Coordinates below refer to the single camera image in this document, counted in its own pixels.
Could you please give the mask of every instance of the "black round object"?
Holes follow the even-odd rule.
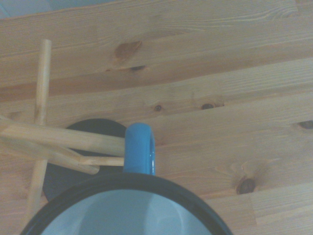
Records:
[[[123,138],[125,137],[126,132],[126,127],[119,124],[118,122],[101,118],[80,121],[69,126],[67,129]],[[83,156],[109,156],[106,154],[89,152],[84,150],[73,150]],[[87,179],[98,177],[100,175],[121,173],[122,171],[122,166],[100,166],[100,170],[97,174],[89,175],[80,171],[48,163],[45,173],[43,191],[47,200],[51,201],[54,197],[60,195],[62,192],[71,188],[75,184],[83,182]]]
[[[133,189],[158,194],[191,212],[211,234],[232,234],[205,202],[181,186],[152,175],[119,173],[89,179],[57,196],[33,217],[21,235],[39,235],[58,215],[74,204],[95,194],[118,189]]]

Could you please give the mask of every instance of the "wooden stick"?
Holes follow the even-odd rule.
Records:
[[[123,157],[125,152],[124,138],[26,124],[12,120],[0,120],[0,136],[49,145],[60,145],[119,157]]]
[[[43,40],[39,53],[39,68],[35,104],[35,124],[44,126],[47,116],[47,100],[49,94],[49,76],[51,61],[51,41]],[[48,160],[35,162],[33,175],[27,198],[25,225],[40,209],[40,197],[43,190],[45,170]]]
[[[5,146],[7,149],[11,149],[11,153],[17,157],[33,160],[46,159],[49,163],[91,175],[94,175],[99,171],[98,165],[80,164],[79,160],[83,156],[68,148],[4,137],[0,138],[0,145]]]
[[[124,158],[119,157],[81,157],[79,160],[81,165],[112,165],[123,166]]]

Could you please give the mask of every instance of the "mug handle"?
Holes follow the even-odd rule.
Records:
[[[155,138],[149,125],[135,123],[127,128],[123,172],[156,174]]]

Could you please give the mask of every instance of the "wooden table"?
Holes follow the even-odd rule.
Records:
[[[234,234],[312,233],[313,130],[298,125],[313,119],[312,1],[128,0],[1,20],[0,114],[14,121],[33,122],[42,39],[48,126],[147,123],[157,175]],[[14,235],[34,162],[0,151],[0,234]],[[246,179],[254,192],[238,195]]]

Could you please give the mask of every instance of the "mug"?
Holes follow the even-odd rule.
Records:
[[[155,176],[149,125],[126,130],[123,173],[79,183],[46,204],[21,235],[231,235],[185,188]]]

